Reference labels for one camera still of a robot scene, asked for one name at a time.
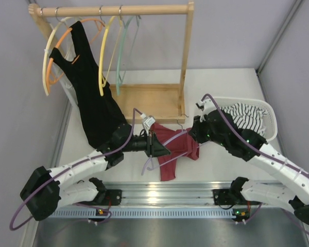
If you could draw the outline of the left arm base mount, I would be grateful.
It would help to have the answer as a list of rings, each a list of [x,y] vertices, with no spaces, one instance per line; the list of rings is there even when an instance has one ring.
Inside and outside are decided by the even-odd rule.
[[[119,206],[122,201],[122,190],[120,189],[109,189],[106,192],[104,199],[101,201],[99,207],[104,210],[97,209],[96,216],[99,218],[91,219],[94,222],[107,221],[111,217],[111,207]]]

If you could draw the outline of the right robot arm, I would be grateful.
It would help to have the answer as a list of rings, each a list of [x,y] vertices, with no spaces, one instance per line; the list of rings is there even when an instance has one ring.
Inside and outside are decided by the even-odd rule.
[[[309,173],[295,165],[252,130],[238,129],[231,117],[224,120],[218,111],[195,116],[190,136],[199,144],[207,141],[224,147],[229,154],[243,159],[272,177],[281,187],[257,183],[248,178],[236,178],[229,188],[234,204],[256,201],[292,212],[309,225]]]

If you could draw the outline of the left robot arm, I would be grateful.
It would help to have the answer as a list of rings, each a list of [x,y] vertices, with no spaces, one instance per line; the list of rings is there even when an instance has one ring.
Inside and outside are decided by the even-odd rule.
[[[36,221],[42,221],[68,205],[101,204],[106,199],[107,189],[93,174],[113,168],[124,159],[126,152],[142,151],[148,157],[170,154],[155,132],[133,135],[132,126],[122,124],[107,142],[89,155],[60,167],[35,169],[20,197]]]

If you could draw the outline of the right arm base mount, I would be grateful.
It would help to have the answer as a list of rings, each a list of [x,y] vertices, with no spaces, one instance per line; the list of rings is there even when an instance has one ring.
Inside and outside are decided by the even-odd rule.
[[[256,201],[247,201],[242,195],[234,195],[230,189],[214,189],[214,204],[224,210],[232,210],[235,224],[246,224],[261,209],[262,204]]]

